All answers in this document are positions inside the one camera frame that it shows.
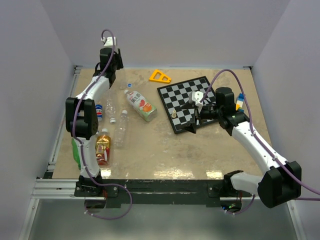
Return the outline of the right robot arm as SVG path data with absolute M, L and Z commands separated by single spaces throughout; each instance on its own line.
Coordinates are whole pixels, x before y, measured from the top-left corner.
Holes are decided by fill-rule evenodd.
M 181 110 L 193 109 L 190 121 L 182 129 L 196 133 L 197 124 L 203 120 L 217 120 L 227 133 L 237 140 L 259 166 L 263 176 L 251 175 L 236 170 L 223 177 L 222 191 L 230 197 L 239 191 L 258 196 L 268 208 L 274 208 L 301 196 L 302 168 L 296 162 L 289 162 L 263 139 L 250 124 L 250 118 L 236 109 L 235 96 L 231 88 L 219 87 L 215 91 L 215 103 L 203 105 L 204 93 L 190 93 Z

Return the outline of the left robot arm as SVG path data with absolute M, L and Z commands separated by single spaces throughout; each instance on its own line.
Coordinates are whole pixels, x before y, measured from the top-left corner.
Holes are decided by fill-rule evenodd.
M 65 101 L 65 127 L 74 139 L 80 162 L 74 191 L 76 197 L 99 196 L 104 190 L 95 150 L 99 126 L 96 103 L 115 82 L 116 71 L 123 67 L 120 49 L 103 47 L 91 82 L 76 97 L 68 97 Z

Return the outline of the clear Pocari bottle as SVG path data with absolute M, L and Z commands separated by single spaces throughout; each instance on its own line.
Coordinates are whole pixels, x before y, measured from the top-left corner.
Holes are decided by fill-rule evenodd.
M 126 77 L 126 70 L 124 68 L 117 71 L 117 81 L 120 90 L 124 90 L 127 88 L 127 77 Z

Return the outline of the grapefruit tea bottle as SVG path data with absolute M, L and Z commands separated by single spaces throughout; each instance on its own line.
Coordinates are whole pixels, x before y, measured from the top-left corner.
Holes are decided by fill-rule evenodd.
M 124 90 L 124 95 L 129 104 L 146 122 L 152 121 L 157 116 L 157 108 L 138 91 Z

